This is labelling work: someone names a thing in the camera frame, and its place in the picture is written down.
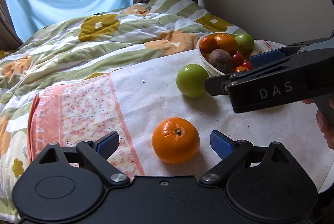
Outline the person's right hand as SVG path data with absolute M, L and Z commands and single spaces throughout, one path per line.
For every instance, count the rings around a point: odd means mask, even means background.
M 331 126 L 328 123 L 327 118 L 325 117 L 325 115 L 320 112 L 319 110 L 316 113 L 316 122 L 319 126 L 319 129 L 321 131 L 321 133 L 323 133 L 324 138 L 327 141 L 327 145 L 330 149 L 334 148 L 334 129 L 333 126 Z

